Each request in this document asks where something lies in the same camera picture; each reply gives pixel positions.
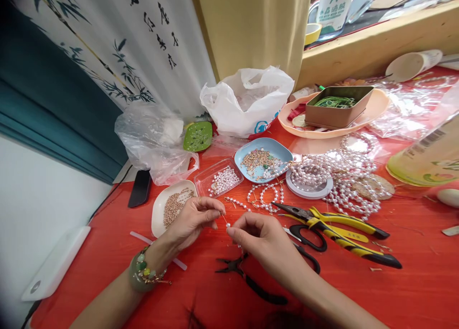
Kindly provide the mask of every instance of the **yellow cup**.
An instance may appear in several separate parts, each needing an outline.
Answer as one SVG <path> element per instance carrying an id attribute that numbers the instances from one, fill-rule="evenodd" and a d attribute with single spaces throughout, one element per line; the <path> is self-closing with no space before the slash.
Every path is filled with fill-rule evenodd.
<path id="1" fill-rule="evenodd" d="M 308 23 L 306 26 L 305 46 L 317 41 L 322 30 L 322 25 L 318 23 Z"/>

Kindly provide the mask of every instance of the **orange table cover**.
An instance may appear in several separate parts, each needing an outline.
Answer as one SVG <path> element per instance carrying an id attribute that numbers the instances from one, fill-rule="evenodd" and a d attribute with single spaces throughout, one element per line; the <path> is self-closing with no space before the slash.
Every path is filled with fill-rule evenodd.
<path id="1" fill-rule="evenodd" d="M 274 138 L 286 147 L 297 138 L 284 131 L 277 120 L 263 136 Z M 200 154 L 200 170 L 222 158 L 203 159 Z M 388 176 L 383 166 L 377 173 Z M 251 185 L 244 180 L 227 195 L 245 201 Z M 152 238 L 153 203 L 165 187 L 153 185 L 148 202 L 129 209 L 132 186 L 133 182 L 120 185 L 91 221 L 92 230 L 60 286 L 34 313 L 32 328 L 68 328 L 145 245 L 131 236 L 130 231 Z M 285 204 L 327 210 L 322 200 L 302 199 L 286 186 L 284 189 Z M 228 222 L 234 223 L 243 214 L 242 208 L 224 204 Z M 297 223 L 290 218 L 279 217 L 279 220 L 287 226 Z M 391 328 L 458 327 L 459 235 L 447 237 L 441 232 L 459 224 L 458 210 L 425 197 L 393 197 L 382 202 L 381 211 L 371 216 L 370 223 L 391 234 L 380 243 L 392 248 L 391 254 L 402 263 L 403 269 L 371 263 L 327 239 L 328 250 L 324 253 L 306 247 L 319 261 L 321 276 Z M 307 311 L 253 257 L 244 262 L 244 271 L 269 292 L 286 296 L 288 305 L 278 307 L 260 299 L 236 273 L 215 273 L 224 267 L 216 258 L 235 259 L 240 255 L 240 249 L 231 244 L 225 232 L 223 219 L 218 225 L 218 231 L 204 230 L 179 255 L 188 266 L 186 271 L 170 265 L 166 276 L 173 281 L 172 285 L 159 285 L 148 294 L 126 328 L 186 328 L 193 304 L 195 315 L 206 328 L 258 327 L 268 313 L 279 309 Z M 363 244 L 379 250 L 371 243 Z M 382 271 L 372 272 L 370 267 Z"/>

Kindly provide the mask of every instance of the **finger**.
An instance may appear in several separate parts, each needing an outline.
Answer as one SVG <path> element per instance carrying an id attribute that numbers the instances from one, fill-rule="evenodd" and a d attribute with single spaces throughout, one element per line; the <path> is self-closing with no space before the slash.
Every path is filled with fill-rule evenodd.
<path id="1" fill-rule="evenodd" d="M 192 199 L 194 205 L 198 210 L 216 209 L 217 211 L 220 211 L 222 214 L 226 214 L 225 205 L 217 199 L 212 199 L 211 197 L 192 197 Z"/>
<path id="2" fill-rule="evenodd" d="M 255 249 L 257 245 L 257 240 L 259 240 L 259 238 L 253 237 L 246 231 L 235 227 L 227 228 L 226 232 L 233 239 L 233 241 L 235 241 L 248 252 L 252 252 Z"/>
<path id="3" fill-rule="evenodd" d="M 245 212 L 234 224 L 233 227 L 237 229 L 247 230 L 250 227 L 256 227 L 261 230 L 264 223 L 269 219 L 269 217 L 253 212 Z"/>
<path id="4" fill-rule="evenodd" d="M 196 224 L 205 224 L 217 219 L 220 216 L 220 212 L 216 209 L 208 209 L 205 212 L 199 212 L 196 218 Z"/>
<path id="5" fill-rule="evenodd" d="M 207 223 L 204 223 L 204 224 L 201 224 L 202 227 L 210 227 L 214 230 L 218 230 L 219 227 L 217 226 L 217 223 L 215 222 L 215 220 L 213 221 L 210 221 L 210 222 L 207 222 Z"/>

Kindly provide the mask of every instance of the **black phone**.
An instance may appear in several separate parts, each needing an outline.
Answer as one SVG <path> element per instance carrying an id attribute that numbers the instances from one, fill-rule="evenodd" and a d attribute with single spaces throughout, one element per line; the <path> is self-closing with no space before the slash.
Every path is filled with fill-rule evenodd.
<path id="1" fill-rule="evenodd" d="M 135 176 L 134 187 L 132 188 L 131 197 L 129 198 L 128 207 L 133 208 L 143 205 L 148 201 L 150 194 L 150 185 L 152 178 L 149 170 L 139 170 Z"/>

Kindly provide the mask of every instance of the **green soap dish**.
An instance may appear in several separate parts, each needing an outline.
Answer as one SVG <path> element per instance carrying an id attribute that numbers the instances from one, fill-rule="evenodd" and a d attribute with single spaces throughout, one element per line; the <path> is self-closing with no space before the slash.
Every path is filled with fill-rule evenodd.
<path id="1" fill-rule="evenodd" d="M 187 151 L 203 151 L 212 142 L 212 124 L 210 122 L 197 122 L 188 127 L 183 141 L 183 149 Z"/>

